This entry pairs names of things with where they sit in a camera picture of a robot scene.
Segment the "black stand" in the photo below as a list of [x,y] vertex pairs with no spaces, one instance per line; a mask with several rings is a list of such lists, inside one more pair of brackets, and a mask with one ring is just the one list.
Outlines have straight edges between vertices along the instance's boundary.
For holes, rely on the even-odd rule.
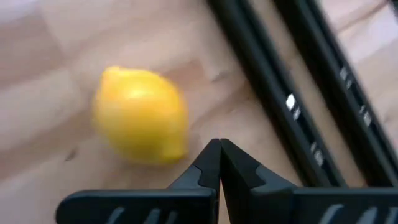
[[398,187],[398,158],[316,0],[274,0],[368,184]]
[[398,222],[398,190],[300,188],[227,139],[209,142],[165,190],[88,190],[67,197],[58,224],[218,221],[220,178],[232,224]]
[[207,0],[302,182],[346,187],[287,68],[246,0]]

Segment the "white marking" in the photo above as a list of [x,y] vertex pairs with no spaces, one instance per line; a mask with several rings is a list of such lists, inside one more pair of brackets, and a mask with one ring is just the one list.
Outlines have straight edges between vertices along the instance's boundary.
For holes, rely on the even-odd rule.
[[366,210],[356,222],[356,224],[373,224],[377,216],[377,208],[371,207]]
[[286,106],[291,111],[296,104],[296,99],[293,94],[290,94],[286,99]]
[[118,207],[113,210],[111,216],[108,218],[108,221],[106,224],[114,224],[116,221],[119,219],[119,217],[123,214],[124,208],[123,207]]
[[365,122],[367,127],[369,127],[369,125],[371,125],[372,117],[368,112],[366,112],[365,115],[363,116],[363,121]]
[[319,221],[319,224],[329,224],[331,223],[333,217],[336,215],[337,211],[344,208],[344,205],[342,204],[337,204],[337,205],[332,205],[326,210],[326,212],[323,214],[321,220]]
[[362,105],[362,106],[361,106],[361,109],[359,109],[359,112],[360,112],[360,113],[363,113],[363,111],[365,110],[365,108],[366,108],[365,105]]
[[347,69],[346,69],[345,67],[343,67],[343,68],[340,70],[340,77],[341,77],[343,80],[346,80],[346,79],[347,79],[347,75],[348,75]]
[[346,84],[346,88],[349,89],[351,87],[351,85],[353,84],[353,81],[348,80],[347,84]]
[[300,117],[300,114],[301,114],[301,110],[300,110],[300,108],[297,108],[297,109],[294,111],[293,119],[294,119],[294,120],[297,120],[297,119]]
[[316,142],[313,142],[312,144],[311,144],[311,153],[313,153],[316,149],[317,149],[317,143]]
[[145,219],[144,224],[158,223],[160,218],[160,212],[161,211],[158,208],[152,209],[148,217]]
[[322,166],[323,161],[324,161],[322,152],[319,150],[316,151],[314,157],[315,157],[315,160],[317,161],[318,166]]

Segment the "black bar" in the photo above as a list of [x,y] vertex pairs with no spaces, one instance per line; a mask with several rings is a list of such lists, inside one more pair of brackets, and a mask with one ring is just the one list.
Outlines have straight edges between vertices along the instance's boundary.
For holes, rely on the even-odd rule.
[[285,143],[304,184],[341,187],[345,182],[325,147],[288,72],[246,1],[208,0],[246,76]]
[[164,190],[84,190],[63,199],[58,224],[217,224],[221,141],[212,139]]
[[398,0],[392,0],[392,6],[394,7],[394,10],[398,9]]
[[398,186],[398,161],[314,0],[274,0],[367,182]]
[[297,187],[227,139],[221,181],[231,224],[398,223],[398,190]]

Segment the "wood grain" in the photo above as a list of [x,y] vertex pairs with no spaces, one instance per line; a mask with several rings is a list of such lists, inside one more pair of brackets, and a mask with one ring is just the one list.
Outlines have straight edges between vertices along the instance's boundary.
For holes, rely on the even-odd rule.
[[[364,180],[271,1],[251,0],[352,187]],[[384,0],[323,0],[332,28],[398,148],[398,25]],[[265,166],[299,178],[204,1],[0,2],[1,223],[48,224],[83,189],[168,186],[211,138],[230,138]],[[183,92],[190,154],[168,167],[127,164],[91,126],[91,98],[110,65],[161,73]],[[220,223],[229,223],[223,197]]]

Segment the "yellow lemon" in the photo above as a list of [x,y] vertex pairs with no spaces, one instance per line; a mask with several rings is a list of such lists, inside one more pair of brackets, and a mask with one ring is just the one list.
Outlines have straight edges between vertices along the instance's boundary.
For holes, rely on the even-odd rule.
[[176,87],[158,74],[106,69],[94,99],[94,121],[130,161],[164,164],[187,153],[186,104]]

